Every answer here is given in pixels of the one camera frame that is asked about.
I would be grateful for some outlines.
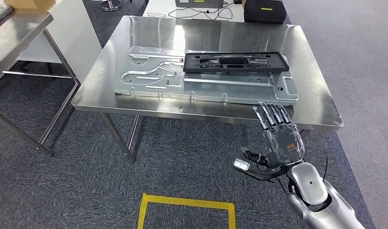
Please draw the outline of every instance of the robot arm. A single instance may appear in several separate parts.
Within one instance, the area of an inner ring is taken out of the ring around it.
[[[234,167],[260,181],[282,175],[289,178],[288,200],[293,210],[311,229],[363,229],[353,208],[316,168],[303,161],[305,147],[297,127],[283,106],[260,103],[253,107],[267,139],[266,157],[243,147],[248,160],[268,170],[256,172],[250,163],[236,159]]]

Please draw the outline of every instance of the yellow tape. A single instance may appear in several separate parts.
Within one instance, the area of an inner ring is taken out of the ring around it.
[[[139,208],[137,229],[143,229],[143,221],[145,220],[145,214],[146,214],[146,209],[148,208],[148,203],[173,204],[173,205],[183,205],[183,206],[199,207],[199,208],[215,208],[215,209],[228,210],[229,229],[236,229],[235,206],[233,205],[233,203],[198,200],[198,199],[150,196],[150,195],[147,195],[146,193],[142,195],[141,206]]]

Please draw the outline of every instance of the cardboard box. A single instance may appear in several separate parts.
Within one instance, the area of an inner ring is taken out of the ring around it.
[[[5,4],[15,10],[37,10],[47,12],[55,0],[4,0]]]

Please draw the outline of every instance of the black device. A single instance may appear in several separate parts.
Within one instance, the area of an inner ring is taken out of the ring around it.
[[[282,24],[286,10],[281,1],[246,0],[244,16],[245,22]]]
[[[186,73],[288,72],[279,52],[208,52],[185,54]]]

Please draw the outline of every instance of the aluminum plate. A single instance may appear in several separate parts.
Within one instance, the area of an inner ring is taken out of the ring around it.
[[[130,61],[125,63],[129,70],[115,80],[114,92],[238,104],[265,101],[293,105],[299,101],[290,72],[186,74],[183,72],[186,52],[190,51],[131,47]]]

